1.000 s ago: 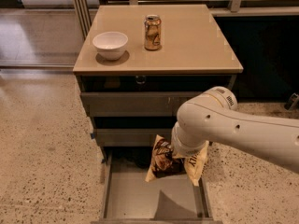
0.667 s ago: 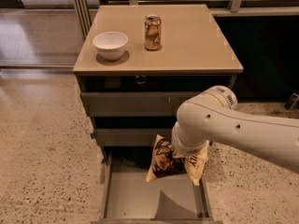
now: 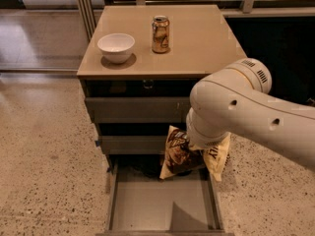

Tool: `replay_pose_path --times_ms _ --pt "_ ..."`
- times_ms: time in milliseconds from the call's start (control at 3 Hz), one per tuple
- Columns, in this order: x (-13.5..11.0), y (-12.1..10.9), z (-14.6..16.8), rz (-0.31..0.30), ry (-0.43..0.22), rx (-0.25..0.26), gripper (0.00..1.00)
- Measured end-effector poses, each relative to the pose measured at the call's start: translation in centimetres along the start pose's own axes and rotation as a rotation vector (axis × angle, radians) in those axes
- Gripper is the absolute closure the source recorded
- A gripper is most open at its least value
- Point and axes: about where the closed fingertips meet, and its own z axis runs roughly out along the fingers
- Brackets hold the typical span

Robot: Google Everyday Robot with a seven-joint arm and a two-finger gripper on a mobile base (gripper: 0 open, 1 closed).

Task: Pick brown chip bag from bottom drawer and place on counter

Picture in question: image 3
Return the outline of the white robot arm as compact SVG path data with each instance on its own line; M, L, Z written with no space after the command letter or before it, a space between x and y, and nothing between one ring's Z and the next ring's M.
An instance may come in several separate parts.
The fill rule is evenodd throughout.
M272 78L256 59L241 59L193 86L186 118L190 144L209 148L244 137L315 170L315 108L269 95Z

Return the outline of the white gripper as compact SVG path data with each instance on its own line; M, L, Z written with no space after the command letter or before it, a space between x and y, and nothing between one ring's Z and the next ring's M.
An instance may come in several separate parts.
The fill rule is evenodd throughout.
M230 132L202 119L193 109L186 116L186 128L191 149L217 146L230 135Z

